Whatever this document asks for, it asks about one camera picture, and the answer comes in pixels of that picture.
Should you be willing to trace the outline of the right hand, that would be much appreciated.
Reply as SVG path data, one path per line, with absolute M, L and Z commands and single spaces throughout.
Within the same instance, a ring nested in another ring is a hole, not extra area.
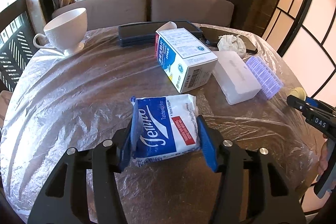
M 318 164 L 318 175 L 322 176 L 323 173 L 325 172 L 325 170 L 328 167 L 328 160 L 327 160 L 327 154 L 328 154 L 328 150 L 327 150 L 327 141 L 328 139 L 326 139 L 325 143 L 323 144 L 322 148 L 321 148 L 321 154 L 319 157 L 319 164 Z

